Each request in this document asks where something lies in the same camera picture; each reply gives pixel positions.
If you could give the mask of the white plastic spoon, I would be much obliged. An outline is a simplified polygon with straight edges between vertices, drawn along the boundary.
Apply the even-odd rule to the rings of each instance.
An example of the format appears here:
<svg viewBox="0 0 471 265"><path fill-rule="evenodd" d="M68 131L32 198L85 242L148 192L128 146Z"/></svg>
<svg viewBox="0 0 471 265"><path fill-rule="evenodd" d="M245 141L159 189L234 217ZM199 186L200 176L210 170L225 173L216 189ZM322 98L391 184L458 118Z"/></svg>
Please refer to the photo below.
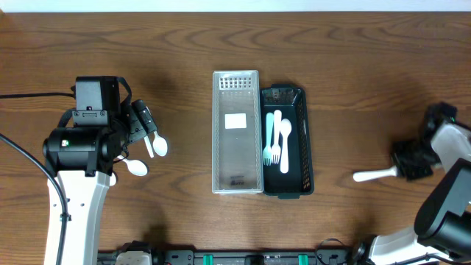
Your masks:
<svg viewBox="0 0 471 265"><path fill-rule="evenodd" d="M115 173L113 172L110 176L110 186L114 186L117 183L117 177Z"/></svg>
<svg viewBox="0 0 471 265"><path fill-rule="evenodd" d="M122 155L117 157L120 161L126 163L128 171L139 177L146 176L149 172L148 166L141 160L129 160Z"/></svg>

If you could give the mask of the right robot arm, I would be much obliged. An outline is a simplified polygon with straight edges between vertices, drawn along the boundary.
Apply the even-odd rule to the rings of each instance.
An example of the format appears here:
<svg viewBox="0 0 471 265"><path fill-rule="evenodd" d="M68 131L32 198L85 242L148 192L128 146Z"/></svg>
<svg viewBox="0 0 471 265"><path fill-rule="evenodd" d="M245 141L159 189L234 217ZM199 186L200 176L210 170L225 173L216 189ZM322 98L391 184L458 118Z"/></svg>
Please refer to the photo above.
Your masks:
<svg viewBox="0 0 471 265"><path fill-rule="evenodd" d="M431 140L445 176L412 227L372 240L365 264L470 263L470 130L444 123Z"/></svg>

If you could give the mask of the white plastic fork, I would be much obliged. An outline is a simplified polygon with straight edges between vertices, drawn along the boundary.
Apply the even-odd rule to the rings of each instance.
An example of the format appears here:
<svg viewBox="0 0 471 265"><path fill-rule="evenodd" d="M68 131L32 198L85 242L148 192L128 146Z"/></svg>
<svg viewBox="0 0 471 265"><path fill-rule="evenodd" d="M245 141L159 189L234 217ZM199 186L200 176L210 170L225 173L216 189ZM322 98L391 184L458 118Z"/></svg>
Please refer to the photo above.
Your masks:
<svg viewBox="0 0 471 265"><path fill-rule="evenodd" d="M274 138L272 145L272 163L278 164L280 161L281 147L279 145L280 126L282 121L282 112L280 110L274 111Z"/></svg>
<svg viewBox="0 0 471 265"><path fill-rule="evenodd" d="M396 177L397 175L398 175L397 167L392 166L389 169L355 172L353 174L353 179L356 182L366 182L366 181L376 180L383 177Z"/></svg>

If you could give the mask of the white plastic spoon bowl down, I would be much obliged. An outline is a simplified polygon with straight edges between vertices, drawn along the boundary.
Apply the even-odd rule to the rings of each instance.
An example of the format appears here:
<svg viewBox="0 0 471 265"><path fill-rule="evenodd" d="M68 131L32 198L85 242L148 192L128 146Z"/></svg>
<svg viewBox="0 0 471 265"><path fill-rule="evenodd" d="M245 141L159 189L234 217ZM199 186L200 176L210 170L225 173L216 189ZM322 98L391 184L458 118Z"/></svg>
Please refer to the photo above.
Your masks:
<svg viewBox="0 0 471 265"><path fill-rule="evenodd" d="M157 130L153 132L154 139L152 142L152 147L155 153L161 157L164 157L167 155L168 152L168 144L165 138L161 137Z"/></svg>

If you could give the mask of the clear perforated plastic basket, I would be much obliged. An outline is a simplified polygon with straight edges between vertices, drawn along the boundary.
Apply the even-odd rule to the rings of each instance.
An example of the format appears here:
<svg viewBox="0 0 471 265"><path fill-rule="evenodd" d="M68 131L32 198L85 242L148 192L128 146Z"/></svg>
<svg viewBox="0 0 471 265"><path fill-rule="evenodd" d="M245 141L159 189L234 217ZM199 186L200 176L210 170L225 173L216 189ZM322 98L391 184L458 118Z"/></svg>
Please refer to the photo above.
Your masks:
<svg viewBox="0 0 471 265"><path fill-rule="evenodd" d="M263 191L261 100L256 70L214 71L212 192Z"/></svg>

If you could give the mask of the white plastic fork handle up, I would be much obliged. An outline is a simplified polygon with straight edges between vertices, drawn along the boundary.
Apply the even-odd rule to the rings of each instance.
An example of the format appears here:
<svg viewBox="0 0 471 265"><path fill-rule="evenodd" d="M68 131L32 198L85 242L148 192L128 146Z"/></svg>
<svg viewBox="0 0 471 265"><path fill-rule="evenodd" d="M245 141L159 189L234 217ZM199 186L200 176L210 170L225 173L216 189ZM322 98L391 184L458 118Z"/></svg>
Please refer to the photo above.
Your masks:
<svg viewBox="0 0 471 265"><path fill-rule="evenodd" d="M283 139L280 158L280 172L286 174L289 171L288 137L291 133L291 122L288 119L283 119L281 121L280 133Z"/></svg>

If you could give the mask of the black perforated plastic basket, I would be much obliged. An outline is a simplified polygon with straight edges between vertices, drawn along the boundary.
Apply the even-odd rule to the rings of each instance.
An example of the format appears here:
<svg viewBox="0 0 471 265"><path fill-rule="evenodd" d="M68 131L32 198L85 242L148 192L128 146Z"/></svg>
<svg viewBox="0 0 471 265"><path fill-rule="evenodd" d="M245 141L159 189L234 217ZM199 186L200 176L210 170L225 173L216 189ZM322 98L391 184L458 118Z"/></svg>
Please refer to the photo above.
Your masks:
<svg viewBox="0 0 471 265"><path fill-rule="evenodd" d="M281 112L282 119L291 122L287 137L288 171L280 171L280 163L263 163L264 194L280 199L298 199L314 191L314 173L308 123L306 96L302 88L288 84L273 84L263 88L261 113Z"/></svg>

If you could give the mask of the white plastic spoon bowl up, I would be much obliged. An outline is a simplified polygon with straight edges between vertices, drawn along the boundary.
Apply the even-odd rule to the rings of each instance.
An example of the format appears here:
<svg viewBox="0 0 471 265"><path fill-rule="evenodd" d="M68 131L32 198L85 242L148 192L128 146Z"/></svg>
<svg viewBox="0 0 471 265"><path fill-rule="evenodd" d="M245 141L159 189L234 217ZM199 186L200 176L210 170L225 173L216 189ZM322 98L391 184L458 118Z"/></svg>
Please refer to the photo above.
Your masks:
<svg viewBox="0 0 471 265"><path fill-rule="evenodd" d="M154 150L153 150L153 146L152 146L152 144L151 144L151 142L150 142L150 140L149 140L149 136L148 136L148 135L144 137L144 143L145 143L145 145L146 145L146 149L147 149L147 152L148 152L150 158L153 158L153 157L155 156L155 155L154 155Z"/></svg>

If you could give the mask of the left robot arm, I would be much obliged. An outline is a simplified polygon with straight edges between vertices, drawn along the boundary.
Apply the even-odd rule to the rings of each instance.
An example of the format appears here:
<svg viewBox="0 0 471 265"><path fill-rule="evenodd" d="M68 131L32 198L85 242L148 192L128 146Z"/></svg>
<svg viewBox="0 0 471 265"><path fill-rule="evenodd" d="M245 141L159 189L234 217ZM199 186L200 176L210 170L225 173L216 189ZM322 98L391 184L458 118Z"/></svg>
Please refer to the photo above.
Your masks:
<svg viewBox="0 0 471 265"><path fill-rule="evenodd" d="M143 100L72 108L44 141L49 188L45 264L95 264L115 159L157 126Z"/></svg>

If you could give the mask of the light green plastic fork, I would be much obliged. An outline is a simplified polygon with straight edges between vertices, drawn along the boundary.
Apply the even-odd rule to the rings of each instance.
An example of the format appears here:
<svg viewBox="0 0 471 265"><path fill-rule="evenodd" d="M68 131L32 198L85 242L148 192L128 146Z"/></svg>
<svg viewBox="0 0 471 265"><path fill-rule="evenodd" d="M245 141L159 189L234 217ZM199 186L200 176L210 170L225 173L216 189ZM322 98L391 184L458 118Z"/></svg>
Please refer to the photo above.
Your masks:
<svg viewBox="0 0 471 265"><path fill-rule="evenodd" d="M274 128L274 114L268 112L266 114L266 144L263 148L263 165L270 166L272 164L272 133Z"/></svg>

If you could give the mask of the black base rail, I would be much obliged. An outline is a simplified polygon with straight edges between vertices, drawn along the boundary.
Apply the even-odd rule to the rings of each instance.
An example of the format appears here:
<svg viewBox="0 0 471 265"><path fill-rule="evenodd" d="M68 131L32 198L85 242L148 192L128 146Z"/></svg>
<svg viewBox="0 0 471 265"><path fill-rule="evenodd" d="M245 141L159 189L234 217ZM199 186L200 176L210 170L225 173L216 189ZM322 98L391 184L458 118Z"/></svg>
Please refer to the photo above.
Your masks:
<svg viewBox="0 0 471 265"><path fill-rule="evenodd" d="M342 265L357 264L350 247L326 247L307 251L199 251L153 247L143 241L132 241L116 251L100 251L97 264L149 265Z"/></svg>

